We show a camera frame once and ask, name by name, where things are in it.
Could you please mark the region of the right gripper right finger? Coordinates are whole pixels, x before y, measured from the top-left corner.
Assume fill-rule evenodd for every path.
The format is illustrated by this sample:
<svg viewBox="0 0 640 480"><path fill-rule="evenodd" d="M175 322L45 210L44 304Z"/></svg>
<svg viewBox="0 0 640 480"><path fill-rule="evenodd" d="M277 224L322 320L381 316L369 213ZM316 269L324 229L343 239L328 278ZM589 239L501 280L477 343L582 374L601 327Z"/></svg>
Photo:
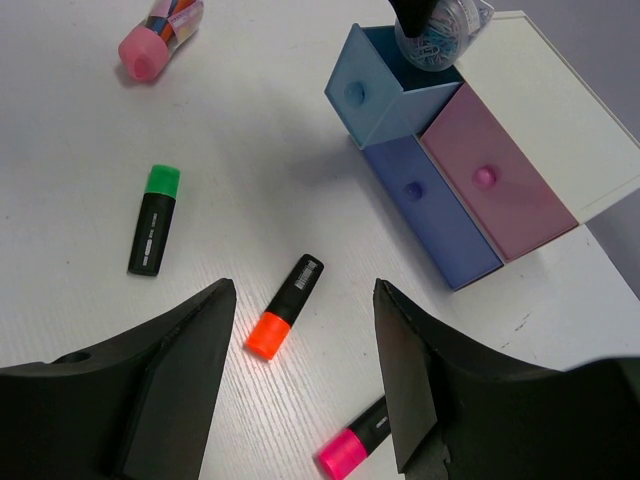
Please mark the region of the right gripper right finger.
<svg viewBox="0 0 640 480"><path fill-rule="evenodd" d="M408 479L635 479L639 361L567 371L489 348L378 280L375 330Z"/></svg>

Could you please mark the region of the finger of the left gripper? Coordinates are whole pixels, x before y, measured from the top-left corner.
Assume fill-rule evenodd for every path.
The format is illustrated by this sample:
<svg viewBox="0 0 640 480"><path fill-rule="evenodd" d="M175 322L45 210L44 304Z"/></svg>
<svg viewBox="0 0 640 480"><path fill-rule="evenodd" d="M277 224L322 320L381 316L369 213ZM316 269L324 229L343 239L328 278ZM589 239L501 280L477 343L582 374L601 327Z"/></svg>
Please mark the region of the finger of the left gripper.
<svg viewBox="0 0 640 480"><path fill-rule="evenodd" d="M389 3L404 35L417 38L426 28L439 0L389 0Z"/></svg>

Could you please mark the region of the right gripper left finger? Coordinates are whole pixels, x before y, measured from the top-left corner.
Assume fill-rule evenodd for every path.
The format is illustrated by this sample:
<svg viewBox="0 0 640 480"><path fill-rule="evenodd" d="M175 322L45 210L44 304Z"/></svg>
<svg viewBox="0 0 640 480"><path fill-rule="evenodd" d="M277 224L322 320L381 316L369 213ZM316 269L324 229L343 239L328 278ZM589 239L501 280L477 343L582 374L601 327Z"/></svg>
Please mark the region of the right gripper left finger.
<svg viewBox="0 0 640 480"><path fill-rule="evenodd" d="M221 279L103 342L3 368L2 477L197 478L235 307Z"/></svg>

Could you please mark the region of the clear paper clip jar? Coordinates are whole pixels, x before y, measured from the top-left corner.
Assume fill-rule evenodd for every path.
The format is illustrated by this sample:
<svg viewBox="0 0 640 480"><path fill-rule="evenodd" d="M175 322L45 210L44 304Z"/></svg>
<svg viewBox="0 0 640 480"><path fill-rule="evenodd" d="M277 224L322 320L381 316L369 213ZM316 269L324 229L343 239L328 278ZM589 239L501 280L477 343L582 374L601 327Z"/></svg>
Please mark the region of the clear paper clip jar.
<svg viewBox="0 0 640 480"><path fill-rule="evenodd" d="M437 1L417 37L409 37L400 18L394 25L396 43L415 67L439 72L451 67L485 30L495 10L486 1Z"/></svg>

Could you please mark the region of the light blue drawer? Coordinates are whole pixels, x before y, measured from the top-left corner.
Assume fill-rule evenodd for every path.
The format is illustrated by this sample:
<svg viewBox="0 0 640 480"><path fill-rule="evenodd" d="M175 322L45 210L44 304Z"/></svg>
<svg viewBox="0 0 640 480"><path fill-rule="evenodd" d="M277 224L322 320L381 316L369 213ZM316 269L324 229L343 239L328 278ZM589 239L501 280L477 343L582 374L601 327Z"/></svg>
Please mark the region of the light blue drawer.
<svg viewBox="0 0 640 480"><path fill-rule="evenodd" d="M463 84L450 67L427 72L401 53L392 26L354 24L325 95L357 147L423 132Z"/></svg>

